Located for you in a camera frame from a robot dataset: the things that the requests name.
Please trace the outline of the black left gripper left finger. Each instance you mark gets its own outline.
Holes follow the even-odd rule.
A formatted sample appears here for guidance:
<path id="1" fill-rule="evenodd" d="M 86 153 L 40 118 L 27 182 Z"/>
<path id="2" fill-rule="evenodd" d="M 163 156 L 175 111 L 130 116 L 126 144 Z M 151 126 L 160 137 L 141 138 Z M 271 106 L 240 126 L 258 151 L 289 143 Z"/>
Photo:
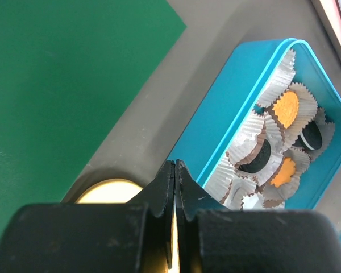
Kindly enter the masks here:
<path id="1" fill-rule="evenodd" d="M 0 238 L 0 272 L 167 272 L 175 163 L 124 204 L 31 204 Z"/>

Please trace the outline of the large black sandwich cookie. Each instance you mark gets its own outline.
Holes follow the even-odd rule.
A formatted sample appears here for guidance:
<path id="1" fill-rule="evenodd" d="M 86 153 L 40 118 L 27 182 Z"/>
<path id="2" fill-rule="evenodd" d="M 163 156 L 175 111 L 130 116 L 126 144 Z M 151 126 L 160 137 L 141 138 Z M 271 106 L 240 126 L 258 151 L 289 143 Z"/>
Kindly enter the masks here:
<path id="1" fill-rule="evenodd" d="M 241 164 L 238 169 L 246 173 L 257 173 L 267 165 L 270 156 L 271 145 L 268 140 L 265 140 L 254 160 L 247 164 Z"/>

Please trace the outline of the teal cookie tin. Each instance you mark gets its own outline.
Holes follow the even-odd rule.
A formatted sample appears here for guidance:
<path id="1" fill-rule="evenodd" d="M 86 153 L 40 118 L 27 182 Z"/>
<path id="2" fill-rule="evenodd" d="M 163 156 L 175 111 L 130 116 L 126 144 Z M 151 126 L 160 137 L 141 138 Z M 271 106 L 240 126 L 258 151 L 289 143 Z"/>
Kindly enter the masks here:
<path id="1" fill-rule="evenodd" d="M 285 90 L 299 99 L 298 114 L 287 129 L 269 107 L 257 101 L 289 49 L 296 53 L 292 83 Z M 230 163 L 227 149 L 251 111 L 263 115 L 271 145 L 267 165 L 246 173 Z M 319 150 L 294 147 L 298 135 L 314 121 L 321 132 Z M 341 166 L 341 98 L 311 46 L 286 38 L 237 46 L 181 134 L 169 158 L 185 162 L 193 179 L 230 209 L 313 209 Z M 270 181 L 285 158 L 296 163 L 289 183 Z"/>

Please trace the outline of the orange leaf shaped cookie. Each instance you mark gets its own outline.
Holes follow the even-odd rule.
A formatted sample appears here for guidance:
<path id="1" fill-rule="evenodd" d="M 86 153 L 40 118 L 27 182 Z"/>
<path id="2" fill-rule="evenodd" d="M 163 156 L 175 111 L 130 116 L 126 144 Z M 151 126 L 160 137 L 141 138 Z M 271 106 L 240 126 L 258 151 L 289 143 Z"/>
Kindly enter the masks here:
<path id="1" fill-rule="evenodd" d="M 296 163 L 291 158 L 285 158 L 278 174 L 270 181 L 276 188 L 289 183 L 296 171 Z"/>

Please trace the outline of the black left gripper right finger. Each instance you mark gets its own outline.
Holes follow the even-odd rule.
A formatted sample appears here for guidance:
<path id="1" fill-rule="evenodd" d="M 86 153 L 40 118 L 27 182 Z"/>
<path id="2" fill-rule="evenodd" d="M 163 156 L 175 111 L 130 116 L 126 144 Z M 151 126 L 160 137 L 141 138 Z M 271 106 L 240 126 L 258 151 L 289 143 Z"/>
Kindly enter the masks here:
<path id="1" fill-rule="evenodd" d="M 312 210 L 229 210 L 175 165 L 181 272 L 341 272 L 341 242 Z"/>

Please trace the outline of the small black sandwich cookie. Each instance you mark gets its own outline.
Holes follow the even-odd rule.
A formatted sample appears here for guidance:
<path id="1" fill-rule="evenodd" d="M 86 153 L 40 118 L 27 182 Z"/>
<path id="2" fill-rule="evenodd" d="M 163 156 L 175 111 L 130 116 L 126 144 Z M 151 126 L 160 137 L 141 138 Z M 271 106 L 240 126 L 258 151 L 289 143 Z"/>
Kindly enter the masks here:
<path id="1" fill-rule="evenodd" d="M 322 135 L 318 125 L 311 121 L 302 129 L 293 146 L 301 147 L 308 151 L 316 151 L 322 147 L 322 144 Z"/>

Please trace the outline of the orange round sandwich cookie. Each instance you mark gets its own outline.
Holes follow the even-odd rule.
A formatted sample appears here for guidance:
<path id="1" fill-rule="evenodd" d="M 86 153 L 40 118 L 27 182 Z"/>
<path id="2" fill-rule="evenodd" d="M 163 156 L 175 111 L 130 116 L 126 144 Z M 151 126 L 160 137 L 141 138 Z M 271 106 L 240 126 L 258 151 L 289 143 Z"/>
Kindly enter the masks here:
<path id="1" fill-rule="evenodd" d="M 278 121 L 287 129 L 296 119 L 299 105 L 299 99 L 295 92 L 287 90 L 273 104 L 272 110 Z"/>

